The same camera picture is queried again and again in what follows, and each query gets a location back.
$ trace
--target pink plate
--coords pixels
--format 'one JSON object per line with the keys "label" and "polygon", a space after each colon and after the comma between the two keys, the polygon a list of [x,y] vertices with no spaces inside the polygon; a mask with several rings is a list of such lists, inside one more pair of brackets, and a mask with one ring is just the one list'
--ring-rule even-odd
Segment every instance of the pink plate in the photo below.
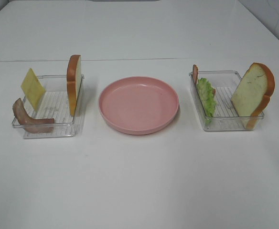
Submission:
{"label": "pink plate", "polygon": [[106,123],[126,134],[145,135],[163,129],[177,114],[179,98],[167,83],[134,76],[113,82],[99,97]]}

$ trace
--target yellow cheese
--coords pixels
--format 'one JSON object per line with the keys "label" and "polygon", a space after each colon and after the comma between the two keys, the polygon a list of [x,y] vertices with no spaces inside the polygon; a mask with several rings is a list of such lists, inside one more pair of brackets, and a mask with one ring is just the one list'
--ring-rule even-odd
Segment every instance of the yellow cheese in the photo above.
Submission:
{"label": "yellow cheese", "polygon": [[31,68],[28,70],[21,84],[21,88],[34,110],[37,111],[39,101],[46,92],[46,90],[40,84],[38,77],[36,77],[35,73]]}

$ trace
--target white tabletop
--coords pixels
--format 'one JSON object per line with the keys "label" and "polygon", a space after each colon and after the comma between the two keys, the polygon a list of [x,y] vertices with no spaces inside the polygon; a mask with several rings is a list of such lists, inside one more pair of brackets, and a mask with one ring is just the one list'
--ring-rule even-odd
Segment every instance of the white tabletop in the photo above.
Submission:
{"label": "white tabletop", "polygon": [[0,61],[279,56],[279,40],[237,0],[12,1]]}
{"label": "white tabletop", "polygon": [[[276,77],[254,131],[205,132],[189,89],[200,70],[263,62]],[[67,62],[0,63],[0,228],[279,229],[279,58],[82,61],[86,116],[74,137],[24,140],[12,104],[29,67],[64,74]],[[97,99],[116,79],[151,76],[176,90],[180,112],[144,136],[111,129]]]}

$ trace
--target transparent container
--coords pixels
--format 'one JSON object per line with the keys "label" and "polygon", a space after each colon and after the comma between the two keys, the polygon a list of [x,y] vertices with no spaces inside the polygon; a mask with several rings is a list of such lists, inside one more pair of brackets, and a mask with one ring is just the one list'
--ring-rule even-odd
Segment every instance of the transparent container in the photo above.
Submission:
{"label": "transparent container", "polygon": [[[195,103],[199,119],[205,131],[235,131],[253,130],[264,118],[262,112],[259,116],[238,116],[231,97],[237,88],[241,77],[236,71],[199,71],[198,79],[206,78],[216,89],[214,99],[217,103],[213,117],[208,117],[203,108],[197,88],[193,81],[193,72],[189,74],[191,78],[191,93]],[[246,128],[246,124],[251,121],[253,128]]]}
{"label": "transparent container", "polygon": [[23,138],[67,137],[80,133],[82,131],[85,117],[85,105],[83,100],[84,76],[82,75],[81,77],[74,116],[71,116],[69,113],[66,75],[42,75],[37,77],[46,90],[40,101],[39,109],[38,111],[34,111],[26,96],[22,100],[24,108],[27,111],[27,114],[32,118],[54,118],[55,123],[21,125],[17,119],[14,118],[12,127],[17,129]]}

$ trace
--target toast slice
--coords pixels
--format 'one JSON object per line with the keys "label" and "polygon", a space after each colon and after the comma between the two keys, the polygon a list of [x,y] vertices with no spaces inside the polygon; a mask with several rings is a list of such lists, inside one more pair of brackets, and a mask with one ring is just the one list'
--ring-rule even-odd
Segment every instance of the toast slice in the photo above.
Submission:
{"label": "toast slice", "polygon": [[69,102],[69,112],[71,116],[75,115],[77,98],[81,83],[81,56],[72,55],[67,67],[67,95]]}
{"label": "toast slice", "polygon": [[[239,116],[258,116],[268,105],[275,88],[271,70],[262,63],[253,63],[240,81],[231,101]],[[245,129],[254,129],[257,119],[243,122]]]}

